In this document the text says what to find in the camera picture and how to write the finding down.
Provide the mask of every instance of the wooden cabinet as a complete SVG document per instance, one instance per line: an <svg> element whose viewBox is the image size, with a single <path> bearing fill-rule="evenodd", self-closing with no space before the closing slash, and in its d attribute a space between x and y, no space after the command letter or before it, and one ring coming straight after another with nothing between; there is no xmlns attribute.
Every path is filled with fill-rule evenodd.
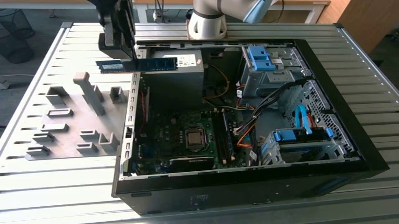
<svg viewBox="0 0 399 224"><path fill-rule="evenodd" d="M318 23L341 23L366 53L399 23L399 0L332 0Z"/></svg>

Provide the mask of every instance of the motherboard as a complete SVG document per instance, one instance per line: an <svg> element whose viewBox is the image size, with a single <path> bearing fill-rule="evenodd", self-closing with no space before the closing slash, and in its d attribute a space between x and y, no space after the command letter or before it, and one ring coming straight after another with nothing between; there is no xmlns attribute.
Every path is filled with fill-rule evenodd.
<svg viewBox="0 0 399 224"><path fill-rule="evenodd" d="M235 146L234 110L157 113L139 137L133 168L139 175L245 167L246 151Z"/></svg>

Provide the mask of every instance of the yellow wire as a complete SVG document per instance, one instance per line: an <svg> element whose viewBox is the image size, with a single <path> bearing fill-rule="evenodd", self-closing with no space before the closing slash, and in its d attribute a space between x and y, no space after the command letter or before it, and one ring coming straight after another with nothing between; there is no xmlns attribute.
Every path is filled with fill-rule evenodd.
<svg viewBox="0 0 399 224"><path fill-rule="evenodd" d="M253 126L249 128L249 130L246 131L245 135L243 135L242 138L239 139L239 141L238 141L238 146L242 144L242 141L243 141L246 135L250 133L251 129L254 128L255 124L257 124L257 122L253 124Z"/></svg>
<svg viewBox="0 0 399 224"><path fill-rule="evenodd" d="M238 104L238 109L245 109L245 108L246 108L245 106L241 106L241 105Z"/></svg>
<svg viewBox="0 0 399 224"><path fill-rule="evenodd" d="M210 66L214 67L219 71L219 73L223 75L223 77L226 79L226 90L222 94L213 96L213 97L205 97L205 99L214 99L214 98L222 97L227 93L229 88L230 88L230 81L229 81L227 76L225 75L223 71L221 71L221 69L215 65L210 64Z"/></svg>
<svg viewBox="0 0 399 224"><path fill-rule="evenodd" d="M245 148L253 148L253 146L251 146L251 145L247 145L247 144L246 144L246 145L242 145L242 144L241 144L241 145L238 145L238 146L245 147Z"/></svg>

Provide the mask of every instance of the gray holder block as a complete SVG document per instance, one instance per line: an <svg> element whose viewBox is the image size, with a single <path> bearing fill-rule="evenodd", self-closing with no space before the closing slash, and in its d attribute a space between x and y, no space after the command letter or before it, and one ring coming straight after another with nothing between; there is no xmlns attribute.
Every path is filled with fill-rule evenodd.
<svg viewBox="0 0 399 224"><path fill-rule="evenodd" d="M89 141L98 141L99 137L101 137L101 134L99 132L93 129L93 130L82 130L81 131L81 137L82 139L89 142Z"/></svg>
<svg viewBox="0 0 399 224"><path fill-rule="evenodd" d="M93 88L94 88L94 91L95 91L95 94L98 95L99 97L99 100L103 102L105 101L105 96L103 96L103 93L98 87L98 85L93 85Z"/></svg>
<svg viewBox="0 0 399 224"><path fill-rule="evenodd" d="M51 109L47 113L50 118L62 118L62 117L71 117L74 115L74 111L67 109Z"/></svg>
<svg viewBox="0 0 399 224"><path fill-rule="evenodd" d="M54 142L55 136L50 132L35 133L33 139L38 143Z"/></svg>
<svg viewBox="0 0 399 224"><path fill-rule="evenodd" d="M93 88L93 85L89 81L90 74L87 72L78 72L75 77L74 77L74 83L78 84L82 88L82 91L85 93L85 98L86 101L90 103L93 106L93 109L98 116L105 115L106 110L102 105L102 100L98 97L98 94Z"/></svg>
<svg viewBox="0 0 399 224"><path fill-rule="evenodd" d="M111 133L110 141L103 134L101 134L99 145L102 146L106 153L113 154L118 150L119 140L114 133Z"/></svg>
<svg viewBox="0 0 399 224"><path fill-rule="evenodd" d="M66 132L69 131L70 126L63 124L43 124L41 131L43 132Z"/></svg>
<svg viewBox="0 0 399 224"><path fill-rule="evenodd" d="M6 78L0 76L0 90L6 90L9 89L9 87L10 87L10 82L7 81Z"/></svg>
<svg viewBox="0 0 399 224"><path fill-rule="evenodd" d="M110 90L110 97L114 104L122 104L126 102L125 91L121 86L111 87Z"/></svg>
<svg viewBox="0 0 399 224"><path fill-rule="evenodd" d="M50 154L50 149L46 146L29 147L27 154L31 156L45 156Z"/></svg>
<svg viewBox="0 0 399 224"><path fill-rule="evenodd" d="M93 142L78 143L77 150L81 154L94 154L99 151L98 147Z"/></svg>
<svg viewBox="0 0 399 224"><path fill-rule="evenodd" d="M63 97L69 96L69 93L63 86L51 86L46 97L53 105L66 104Z"/></svg>

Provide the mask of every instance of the ram slot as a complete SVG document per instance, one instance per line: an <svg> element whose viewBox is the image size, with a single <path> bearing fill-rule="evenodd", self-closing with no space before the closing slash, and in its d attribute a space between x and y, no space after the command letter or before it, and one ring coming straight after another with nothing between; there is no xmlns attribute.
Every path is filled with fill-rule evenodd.
<svg viewBox="0 0 399 224"><path fill-rule="evenodd" d="M223 113L221 111L215 111L211 117L213 117L219 163L227 164L231 163L231 153L229 147L229 136L226 131Z"/></svg>
<svg viewBox="0 0 399 224"><path fill-rule="evenodd" d="M231 131L229 129L229 119L227 119L227 115L226 112L223 111L223 125L225 125L225 130L226 130L226 136L227 136L227 144L229 144L229 152L230 152L230 158L234 154L234 147L233 147L233 140L231 140Z"/></svg>

